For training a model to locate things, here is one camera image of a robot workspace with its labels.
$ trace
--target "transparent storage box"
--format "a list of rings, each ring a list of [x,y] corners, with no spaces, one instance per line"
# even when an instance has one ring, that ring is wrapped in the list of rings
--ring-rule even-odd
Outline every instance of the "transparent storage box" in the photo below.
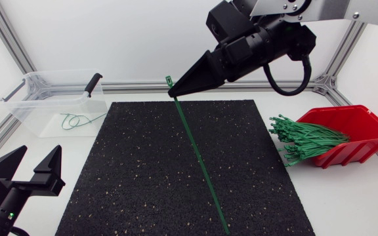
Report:
[[[31,72],[1,103],[40,138],[96,136],[108,111],[101,77],[93,69]]]

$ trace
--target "red storage bin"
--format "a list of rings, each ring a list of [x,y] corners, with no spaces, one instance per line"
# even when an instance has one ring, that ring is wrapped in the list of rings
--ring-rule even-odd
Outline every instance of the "red storage bin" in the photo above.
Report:
[[[339,144],[327,153],[313,157],[318,167],[345,166],[353,161],[363,163],[378,151],[378,117],[365,106],[314,108],[297,122],[324,125],[350,136],[349,143]]]

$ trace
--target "black rubber mat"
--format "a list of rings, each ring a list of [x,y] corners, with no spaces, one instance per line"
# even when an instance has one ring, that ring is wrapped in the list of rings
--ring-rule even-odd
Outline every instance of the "black rubber mat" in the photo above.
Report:
[[[254,101],[182,107],[231,235],[314,235]],[[112,104],[56,234],[225,235],[174,102]]]

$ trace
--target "bundle of cable ties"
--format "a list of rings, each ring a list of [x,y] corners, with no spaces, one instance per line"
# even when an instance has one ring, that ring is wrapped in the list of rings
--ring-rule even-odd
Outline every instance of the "bundle of cable ties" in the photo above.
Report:
[[[349,142],[346,134],[322,125],[295,122],[283,115],[279,115],[279,118],[271,117],[270,120],[275,121],[275,124],[271,124],[274,129],[269,130],[271,134],[277,134],[281,142],[294,143],[278,149],[288,152],[284,155],[288,161],[286,167],[319,156],[339,144]]]

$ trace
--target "white table surface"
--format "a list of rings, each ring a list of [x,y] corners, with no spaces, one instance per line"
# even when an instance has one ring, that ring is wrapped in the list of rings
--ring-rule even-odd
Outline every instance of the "white table surface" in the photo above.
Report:
[[[203,92],[179,100],[245,100],[253,99],[267,127],[269,117],[283,114],[293,120],[308,110],[331,106],[323,96],[303,92],[284,97],[275,92]],[[172,101],[166,94],[109,94],[111,102]],[[281,147],[273,135],[277,148]],[[0,150],[0,156],[22,145],[28,151],[13,180],[30,180],[34,167],[52,148],[62,146],[62,179],[66,186],[58,197],[30,197],[15,226],[31,236],[54,235],[95,137],[36,138],[20,125]],[[311,162],[287,168],[307,216],[319,236],[378,235],[378,157],[364,164],[335,165],[327,169]]]

